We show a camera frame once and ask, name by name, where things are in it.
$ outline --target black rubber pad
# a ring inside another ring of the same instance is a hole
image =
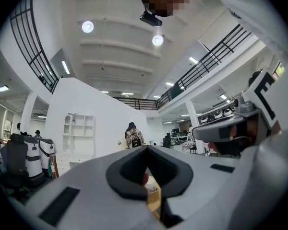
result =
[[[66,187],[39,215],[39,218],[55,227],[79,192],[79,189]]]
[[[218,171],[228,172],[228,173],[233,173],[235,169],[234,167],[225,166],[221,164],[213,164],[210,166],[210,168],[218,170]]]

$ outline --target office chair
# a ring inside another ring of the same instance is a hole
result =
[[[10,194],[17,200],[24,197],[27,191],[21,192],[29,176],[25,158],[27,156],[28,145],[24,144],[24,137],[17,134],[11,135],[11,140],[7,142],[6,172],[0,174],[0,184],[5,188],[13,189],[14,193]]]

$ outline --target window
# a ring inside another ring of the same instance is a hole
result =
[[[279,65],[277,66],[275,72],[273,73],[273,77],[275,77],[275,79],[277,80],[280,76],[283,75],[285,69],[282,66],[282,63],[279,63]]]
[[[11,136],[12,122],[5,120],[3,139],[8,140]]]

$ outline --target white pillar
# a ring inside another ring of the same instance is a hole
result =
[[[27,98],[27,101],[24,105],[24,111],[21,118],[21,124],[20,124],[20,131],[21,132],[29,132],[30,131],[30,121],[31,121],[31,115],[32,110],[35,104],[35,100],[37,98],[37,95],[34,92],[30,92]]]
[[[188,109],[188,113],[190,114],[190,119],[191,119],[191,123],[192,123],[192,127],[198,127],[200,124],[198,122],[198,118],[196,116],[196,110],[194,108],[194,105],[192,103],[192,101],[186,101],[186,106]],[[196,141],[196,148],[197,148],[197,152],[199,154],[201,153],[205,153],[205,149],[204,149],[204,143],[201,140],[195,140]]]

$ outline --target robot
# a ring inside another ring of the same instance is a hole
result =
[[[37,138],[39,144],[39,155],[41,159],[42,169],[46,177],[49,177],[48,167],[51,154],[55,153],[54,143],[51,139]]]
[[[236,147],[239,160],[158,146],[110,154],[79,164],[37,192],[26,204],[27,222],[64,230],[255,228],[288,190],[288,113],[269,104],[269,91],[286,91],[287,80],[288,69],[276,83],[263,70],[235,101],[233,116],[193,129],[196,139],[216,143],[223,154]],[[258,122],[254,140],[245,130],[249,119]],[[282,134],[270,136],[276,123]],[[161,187],[160,219],[146,206],[141,182],[147,167]]]
[[[25,159],[25,166],[29,173],[27,185],[29,187],[35,187],[43,183],[46,179],[42,171],[42,164],[38,151],[38,140],[33,137],[24,136],[24,143],[28,145],[27,157]]]

